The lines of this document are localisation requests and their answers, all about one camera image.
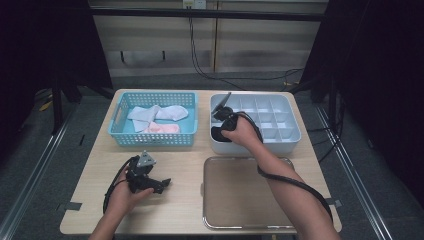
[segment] wooden tabletop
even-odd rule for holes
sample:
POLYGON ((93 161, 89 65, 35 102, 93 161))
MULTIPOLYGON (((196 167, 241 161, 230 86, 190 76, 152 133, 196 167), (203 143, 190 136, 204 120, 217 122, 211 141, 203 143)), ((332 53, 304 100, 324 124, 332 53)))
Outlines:
MULTIPOLYGON (((81 174, 71 202, 82 203, 79 211, 68 210, 60 230, 64 234, 91 234, 102 216, 104 194, 122 164, 129 158, 146 150, 156 161, 149 177, 156 180, 171 178, 171 185, 162 194, 153 194, 135 207, 121 222, 117 233, 166 235, 166 234, 272 234, 295 233, 293 229, 281 230, 225 230, 208 229, 203 221, 203 167, 206 159, 217 156, 210 143, 210 98, 224 91, 195 90, 199 96, 199 125, 191 147, 120 147, 108 134, 107 129, 119 96, 125 91, 142 89, 121 89, 115 93, 96 142, 81 174)), ((270 94, 270 92, 237 92, 233 94, 270 94)), ((294 97, 290 93, 272 93, 286 96, 293 109, 302 138, 289 158, 299 175, 324 198, 330 198, 321 168, 318 164, 311 141, 305 129, 294 97)), ((342 228, 334 206, 331 206, 337 231, 342 228)))

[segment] blue basket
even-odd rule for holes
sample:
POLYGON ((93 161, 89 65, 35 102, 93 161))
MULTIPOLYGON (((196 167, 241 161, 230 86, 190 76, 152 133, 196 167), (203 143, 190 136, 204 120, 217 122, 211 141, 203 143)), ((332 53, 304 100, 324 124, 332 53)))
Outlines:
POLYGON ((191 146, 198 125, 198 96, 194 92, 124 92, 119 97, 108 132, 120 146, 191 146), (127 119, 134 107, 150 108, 180 105, 188 116, 177 122, 155 120, 156 123, 176 123, 180 133, 136 133, 132 120, 127 119))

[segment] forearm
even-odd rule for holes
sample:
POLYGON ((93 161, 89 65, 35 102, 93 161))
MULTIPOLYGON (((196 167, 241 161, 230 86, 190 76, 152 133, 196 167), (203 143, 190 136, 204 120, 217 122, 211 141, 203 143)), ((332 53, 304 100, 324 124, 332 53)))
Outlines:
MULTIPOLYGON (((277 158, 263 144, 247 146, 266 173, 304 182, 285 161, 277 158)), ((339 239, 328 213, 309 192, 275 180, 268 180, 272 193, 299 233, 300 239, 339 239)))
POLYGON ((91 234, 89 240, 112 239, 116 229, 122 221, 122 218, 123 217, 116 217, 111 214, 103 215, 93 233, 91 234))

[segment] black cable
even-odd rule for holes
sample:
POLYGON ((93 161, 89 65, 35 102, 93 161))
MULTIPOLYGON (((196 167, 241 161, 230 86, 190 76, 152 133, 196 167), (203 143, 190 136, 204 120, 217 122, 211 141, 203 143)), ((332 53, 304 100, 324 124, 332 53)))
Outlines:
POLYGON ((325 130, 329 130, 331 128, 326 127, 326 128, 314 128, 314 129, 306 129, 307 132, 321 132, 321 131, 325 131, 325 130))
POLYGON ((232 85, 232 86, 234 86, 234 87, 236 87, 238 89, 241 89, 243 91, 247 91, 246 89, 244 89, 244 88, 242 88, 240 86, 237 86, 236 84, 231 83, 228 80, 260 80, 260 81, 269 81, 269 80, 286 79, 285 80, 285 86, 287 86, 287 81, 288 81, 287 80, 287 77, 290 76, 290 75, 292 75, 292 74, 295 74, 298 71, 301 71, 301 70, 304 69, 304 68, 290 69, 290 70, 287 70, 283 76, 272 77, 272 78, 247 78, 247 77, 219 78, 219 77, 209 76, 208 74, 206 74, 205 72, 202 71, 202 69, 201 69, 201 67, 199 65, 199 61, 198 61, 197 53, 196 53, 196 45, 195 45, 195 42, 194 42, 194 30, 193 30, 193 19, 192 18, 189 18, 189 25, 190 25, 190 41, 191 41, 191 60, 192 60, 192 63, 193 63, 193 66, 194 66, 194 69, 196 70, 196 72, 200 76, 202 76, 202 77, 204 77, 206 79, 219 80, 219 81, 228 83, 228 84, 230 84, 230 85, 232 85))
POLYGON ((345 102, 342 100, 340 102, 340 106, 339 106, 339 114, 338 114, 338 118, 339 118, 339 122, 337 125, 340 125, 339 129, 338 129, 338 136, 336 138, 336 141, 333 143, 333 146, 331 146, 331 148, 327 151, 326 154, 324 154, 324 156, 322 156, 318 162, 322 163, 324 161, 324 159, 330 155, 330 153, 333 151, 333 149, 337 146, 337 144, 339 144, 339 142, 341 141, 341 137, 342 137, 342 132, 343 132, 343 121, 344 121, 344 112, 346 109, 346 104, 345 102))
POLYGON ((128 181, 127 179, 123 179, 123 180, 121 180, 121 181, 119 181, 119 182, 115 183, 115 187, 116 187, 118 184, 120 184, 121 182, 127 182, 127 181, 128 181))
POLYGON ((325 139, 325 140, 322 140, 322 141, 319 141, 319 142, 316 142, 316 143, 313 143, 312 144, 312 146, 316 146, 316 145, 319 145, 319 144, 323 144, 323 143, 325 143, 325 142, 328 142, 328 141, 330 141, 330 139, 325 139))
POLYGON ((264 139, 262 137, 261 131, 259 130, 259 128, 256 126, 255 121, 253 121, 253 119, 249 116, 249 114, 245 113, 245 112, 237 112, 237 115, 239 117, 242 117, 244 119, 246 119, 253 127, 253 129, 256 132, 256 135, 258 136, 259 140, 263 143, 264 139))
POLYGON ((110 196, 112 195, 113 190, 115 189, 115 187, 116 187, 116 185, 117 185, 117 184, 119 184, 119 183, 121 183, 121 182, 122 182, 122 181, 120 181, 120 182, 116 182, 116 181, 118 180, 118 178, 119 178, 119 175, 121 175, 121 172, 122 172, 122 171, 124 170, 124 168, 128 165, 128 163, 129 163, 130 161, 132 161, 132 159, 133 159, 133 158, 128 159, 128 160, 124 163, 124 165, 122 165, 122 167, 119 169, 119 171, 118 171, 118 173, 116 174, 116 176, 113 178, 113 181, 112 181, 112 183, 110 184, 110 186, 109 186, 109 188, 108 188, 108 190, 107 190, 107 192, 106 192, 106 194, 105 194, 105 199, 104 199, 104 201, 103 201, 103 214, 106 212, 107 206, 109 205, 109 199, 110 199, 110 196))
POLYGON ((264 178, 271 179, 271 180, 276 180, 276 181, 280 181, 280 182, 289 183, 289 184, 292 184, 292 185, 294 185, 296 187, 302 188, 303 190, 306 190, 309 193, 311 193, 322 204, 322 206, 324 207, 324 209, 327 211, 328 215, 330 216, 331 221, 333 222, 333 214, 331 213, 330 206, 328 205, 328 203, 324 199, 324 197, 321 195, 321 193, 319 193, 317 190, 315 190, 314 188, 312 188, 311 186, 309 186, 306 183, 297 181, 296 179, 285 177, 285 176, 280 176, 280 175, 266 173, 259 166, 257 167, 257 170, 258 170, 258 173, 261 176, 263 176, 264 178))

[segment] white compartment tray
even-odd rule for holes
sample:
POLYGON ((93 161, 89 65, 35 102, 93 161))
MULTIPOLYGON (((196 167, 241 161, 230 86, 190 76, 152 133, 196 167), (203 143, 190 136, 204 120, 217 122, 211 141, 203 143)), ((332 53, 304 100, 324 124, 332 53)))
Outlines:
MULTIPOLYGON (((210 111, 214 109, 226 94, 215 94, 211 97, 210 111)), ((300 141, 301 133, 294 117, 289 100, 278 94, 232 94, 226 106, 234 112, 244 111, 259 127, 264 144, 274 154, 285 154, 293 151, 300 141)), ((222 122, 210 115, 210 127, 220 127, 222 122)), ((248 154, 249 152, 235 144, 218 142, 212 138, 212 149, 218 154, 248 154)))

